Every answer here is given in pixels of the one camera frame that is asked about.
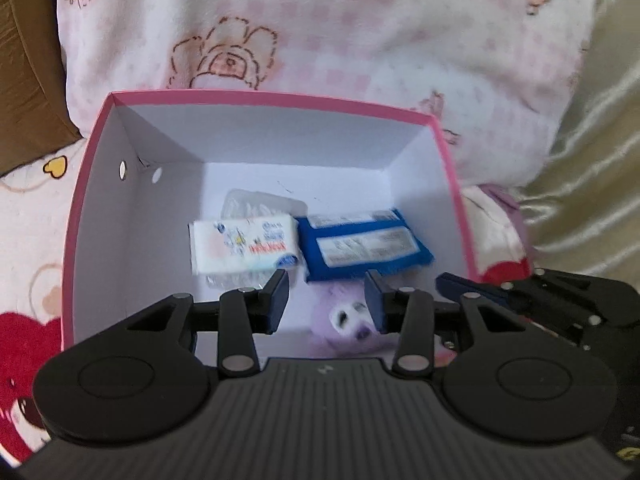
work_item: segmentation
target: wet wipes package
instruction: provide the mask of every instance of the wet wipes package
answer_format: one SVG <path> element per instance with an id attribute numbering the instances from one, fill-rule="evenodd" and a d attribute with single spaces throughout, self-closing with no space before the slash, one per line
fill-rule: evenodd
<path id="1" fill-rule="evenodd" d="M 289 269 L 298 263 L 290 215 L 195 221 L 189 233 L 194 274 Z"/>
<path id="2" fill-rule="evenodd" d="M 297 220 L 308 282 L 363 278 L 370 269 L 395 274 L 433 261 L 397 209 Z"/>

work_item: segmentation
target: red fabric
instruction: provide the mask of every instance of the red fabric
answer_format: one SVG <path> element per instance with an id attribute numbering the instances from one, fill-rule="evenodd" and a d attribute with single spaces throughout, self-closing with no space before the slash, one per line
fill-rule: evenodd
<path id="1" fill-rule="evenodd" d="M 519 262 L 498 262 L 489 267 L 482 276 L 481 283 L 491 283 L 500 286 L 504 282 L 524 280 L 531 275 L 531 266 L 526 258 Z"/>
<path id="2" fill-rule="evenodd" d="M 15 429 L 12 406 L 31 397 L 36 372 L 60 352 L 61 339 L 59 319 L 42 325 L 15 312 L 0 314 L 0 444 L 20 462 L 31 449 Z"/>

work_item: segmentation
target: checkered pattern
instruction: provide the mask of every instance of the checkered pattern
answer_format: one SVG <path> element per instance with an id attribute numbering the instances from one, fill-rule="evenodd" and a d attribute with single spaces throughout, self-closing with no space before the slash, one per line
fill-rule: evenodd
<path id="1" fill-rule="evenodd" d="M 193 85 L 198 66 L 211 63 L 195 43 L 174 47 L 237 17 L 247 31 L 274 34 L 247 42 L 243 28 L 220 28 L 220 52 L 244 49 L 257 73 L 214 74 L 207 86 L 427 112 L 420 103 L 436 92 L 444 128 L 459 135 L 452 152 L 463 183 L 511 185 L 544 162 L 581 66 L 592 2 L 551 0 L 530 16 L 527 0 L 93 0 L 59 5 L 58 18 L 68 106 L 85 133 L 108 91 Z"/>

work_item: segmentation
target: beige shiny curtain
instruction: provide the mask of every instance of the beige shiny curtain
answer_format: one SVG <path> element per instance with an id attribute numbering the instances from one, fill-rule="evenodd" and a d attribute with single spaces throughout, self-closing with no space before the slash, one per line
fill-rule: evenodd
<path id="1" fill-rule="evenodd" d="M 549 164 L 516 195 L 540 266 L 640 290 L 640 0 L 597 0 Z"/>

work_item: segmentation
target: transparent plastic packaging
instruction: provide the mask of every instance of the transparent plastic packaging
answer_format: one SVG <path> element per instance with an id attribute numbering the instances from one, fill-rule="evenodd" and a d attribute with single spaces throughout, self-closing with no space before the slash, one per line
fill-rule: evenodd
<path id="1" fill-rule="evenodd" d="M 225 197 L 220 212 L 220 219 L 254 218 L 259 216 L 276 216 L 289 214 L 294 217 L 306 216 L 306 203 L 292 198 L 263 193 L 232 189 Z M 232 274 L 208 274 L 207 285 L 221 290 L 235 288 L 263 288 L 269 281 L 273 271 L 235 272 Z M 297 269 L 289 269 L 289 281 L 293 286 L 296 281 Z"/>

